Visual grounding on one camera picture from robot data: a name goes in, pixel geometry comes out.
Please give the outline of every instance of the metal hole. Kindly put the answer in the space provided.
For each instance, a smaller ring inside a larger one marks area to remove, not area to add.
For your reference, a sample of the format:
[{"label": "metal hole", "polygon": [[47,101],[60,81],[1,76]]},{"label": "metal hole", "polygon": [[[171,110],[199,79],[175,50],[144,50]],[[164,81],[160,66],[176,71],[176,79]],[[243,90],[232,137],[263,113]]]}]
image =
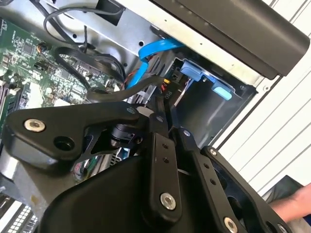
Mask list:
[{"label": "metal hole", "polygon": [[209,180],[213,185],[216,185],[216,181],[214,181],[213,179]]},{"label": "metal hole", "polygon": [[54,145],[62,151],[70,151],[74,148],[74,141],[65,136],[59,136],[54,139]]},{"label": "metal hole", "polygon": [[142,141],[143,141],[142,137],[135,138],[135,143],[136,144],[140,144],[140,143],[142,143]]},{"label": "metal hole", "polygon": [[168,164],[170,161],[168,160],[168,158],[163,158],[163,161]]}]

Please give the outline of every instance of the hex bolt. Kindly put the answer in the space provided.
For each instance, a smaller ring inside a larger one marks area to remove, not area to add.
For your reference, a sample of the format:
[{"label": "hex bolt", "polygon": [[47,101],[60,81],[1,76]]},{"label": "hex bolt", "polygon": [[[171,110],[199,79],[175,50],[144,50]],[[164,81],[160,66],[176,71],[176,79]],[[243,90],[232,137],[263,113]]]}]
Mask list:
[{"label": "hex bolt", "polygon": [[36,132],[36,133],[39,133],[45,130],[45,124],[41,120],[37,120],[37,119],[29,119],[25,121],[24,127],[27,130]]},{"label": "hex bolt", "polygon": [[160,121],[160,122],[163,122],[163,118],[160,117],[160,116],[157,116],[156,119],[157,119],[158,121]]},{"label": "hex bolt", "polygon": [[133,108],[127,108],[126,110],[131,114],[135,114],[135,110]]},{"label": "hex bolt", "polygon": [[160,196],[161,204],[168,210],[174,210],[176,208],[176,201],[169,193],[162,193]]},{"label": "hex bolt", "polygon": [[216,152],[216,151],[214,151],[213,149],[209,149],[209,152],[210,152],[212,155],[214,155],[214,156],[216,156],[216,155],[217,155],[217,152]]},{"label": "hex bolt", "polygon": [[225,217],[224,223],[231,233],[238,233],[238,227],[237,225],[235,225],[234,221],[231,218]]},{"label": "hex bolt", "polygon": [[191,135],[187,130],[184,130],[184,134],[185,134],[187,137],[190,137],[190,135]]}]

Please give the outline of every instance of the microchip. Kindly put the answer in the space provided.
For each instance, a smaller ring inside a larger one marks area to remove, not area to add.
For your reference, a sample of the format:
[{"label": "microchip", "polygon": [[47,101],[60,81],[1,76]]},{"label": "microchip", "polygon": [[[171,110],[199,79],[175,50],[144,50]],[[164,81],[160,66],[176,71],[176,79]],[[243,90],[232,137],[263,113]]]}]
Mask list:
[{"label": "microchip", "polygon": [[62,71],[62,77],[65,78],[65,79],[67,79],[67,78],[69,77],[68,71],[66,71],[66,70],[63,69],[63,71]]},{"label": "microchip", "polygon": [[8,67],[9,67],[9,64],[7,64],[7,63],[2,63],[2,67],[8,68]]},{"label": "microchip", "polygon": [[24,52],[28,53],[28,54],[32,54],[33,52],[33,46],[25,43],[24,44],[24,48],[23,48]]},{"label": "microchip", "polygon": [[5,56],[4,56],[2,60],[3,60],[3,62],[5,62],[5,63],[9,63],[9,58],[8,58],[8,57],[5,57]]}]

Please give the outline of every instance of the black plastic cover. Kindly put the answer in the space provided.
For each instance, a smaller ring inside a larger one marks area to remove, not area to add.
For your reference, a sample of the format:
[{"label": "black plastic cover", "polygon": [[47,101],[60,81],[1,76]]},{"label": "black plastic cover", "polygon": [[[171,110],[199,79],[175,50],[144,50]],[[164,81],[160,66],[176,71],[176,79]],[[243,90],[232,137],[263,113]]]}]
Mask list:
[{"label": "black plastic cover", "polygon": [[261,0],[151,1],[268,79],[288,75],[310,45]]}]

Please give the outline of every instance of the silver metal frame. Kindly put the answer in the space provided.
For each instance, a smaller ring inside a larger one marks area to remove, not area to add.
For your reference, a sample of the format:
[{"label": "silver metal frame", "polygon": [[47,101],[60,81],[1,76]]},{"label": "silver metal frame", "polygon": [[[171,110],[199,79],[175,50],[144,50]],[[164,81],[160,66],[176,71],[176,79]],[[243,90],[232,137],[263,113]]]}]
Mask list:
[{"label": "silver metal frame", "polygon": [[[127,8],[117,27],[108,23],[96,14],[69,12],[69,15],[87,25],[97,33],[106,36],[121,47],[138,54],[139,41],[145,44],[156,40],[150,33],[150,25],[154,25],[165,33],[179,40],[187,47],[240,79],[242,82],[257,86],[264,77],[255,72],[220,47],[204,38],[202,35],[180,22],[149,0],[115,0]],[[95,7],[97,0],[90,0],[87,6]],[[56,1],[57,8],[68,6],[85,6],[84,0]]]}]

